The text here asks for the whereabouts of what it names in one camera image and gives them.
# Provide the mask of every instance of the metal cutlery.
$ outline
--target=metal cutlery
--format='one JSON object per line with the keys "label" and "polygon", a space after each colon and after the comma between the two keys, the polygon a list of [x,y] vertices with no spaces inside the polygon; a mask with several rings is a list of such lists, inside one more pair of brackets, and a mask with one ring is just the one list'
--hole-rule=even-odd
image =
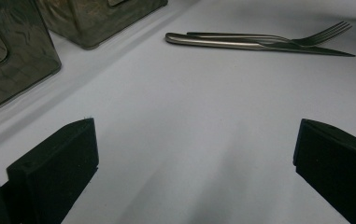
{"label": "metal cutlery", "polygon": [[198,36],[203,38],[223,38],[223,39],[252,39],[258,42],[270,43],[270,42],[284,42],[294,44],[300,47],[315,47],[320,44],[329,41],[347,30],[352,26],[344,21],[329,27],[315,35],[311,35],[301,39],[288,39],[277,35],[252,35],[252,34],[224,34],[224,33],[199,33],[199,32],[188,32],[187,35]]}
{"label": "metal cutlery", "polygon": [[174,33],[167,33],[165,40],[172,44],[227,48],[227,49],[250,49],[250,50],[273,50],[273,51],[287,51],[296,53],[311,53],[334,56],[355,57],[355,55],[345,52],[323,49],[318,47],[304,48],[291,43],[275,42],[271,44],[259,43],[249,39],[236,38],[215,38],[215,37],[200,37],[195,35],[180,35]]}

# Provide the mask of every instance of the white table surface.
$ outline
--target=white table surface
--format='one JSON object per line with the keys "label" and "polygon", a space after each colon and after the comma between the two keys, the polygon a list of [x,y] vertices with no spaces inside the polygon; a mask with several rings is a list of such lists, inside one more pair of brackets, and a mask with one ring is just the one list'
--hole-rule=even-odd
{"label": "white table surface", "polygon": [[356,57],[170,45],[167,32],[301,37],[356,55],[356,0],[170,0],[83,50],[53,35],[61,72],[0,108],[6,168],[94,118],[99,170],[68,223],[348,223],[295,172],[301,119],[356,136]]}

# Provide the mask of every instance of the white tablecloth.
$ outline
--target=white tablecloth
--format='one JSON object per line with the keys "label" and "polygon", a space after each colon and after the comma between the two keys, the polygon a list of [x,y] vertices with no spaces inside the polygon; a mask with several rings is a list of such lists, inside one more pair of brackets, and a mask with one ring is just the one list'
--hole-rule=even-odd
{"label": "white tablecloth", "polygon": [[65,124],[94,118],[99,170],[77,223],[348,223],[295,172],[301,119],[356,136],[356,57],[170,45],[167,32],[301,37],[356,55],[356,1],[170,0],[83,50],[51,35],[58,74],[0,108],[6,168]]}

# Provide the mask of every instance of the green tinted container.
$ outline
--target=green tinted container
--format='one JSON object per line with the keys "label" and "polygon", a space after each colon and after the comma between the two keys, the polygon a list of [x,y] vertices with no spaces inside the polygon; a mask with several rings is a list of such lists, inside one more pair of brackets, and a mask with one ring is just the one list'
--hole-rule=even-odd
{"label": "green tinted container", "polygon": [[36,0],[48,28],[84,49],[145,17],[167,0]]}
{"label": "green tinted container", "polygon": [[60,68],[36,2],[0,0],[0,104]]}

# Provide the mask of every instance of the fork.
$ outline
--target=fork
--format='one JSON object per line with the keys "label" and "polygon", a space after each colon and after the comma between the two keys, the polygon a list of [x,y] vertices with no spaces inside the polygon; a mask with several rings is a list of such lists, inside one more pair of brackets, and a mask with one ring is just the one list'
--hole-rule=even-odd
{"label": "fork", "polygon": [[327,28],[324,31],[321,31],[315,35],[311,35],[309,37],[301,38],[301,39],[288,39],[282,36],[277,35],[251,35],[251,34],[227,34],[227,33],[199,33],[199,32],[188,32],[187,35],[204,37],[204,38],[231,38],[231,39],[253,39],[256,41],[265,41],[265,42],[285,42],[294,44],[300,47],[309,48],[315,47],[320,44],[325,43],[328,40],[331,40],[338,35],[343,34],[347,30],[349,30],[352,26],[344,21],[339,22],[338,24]]}

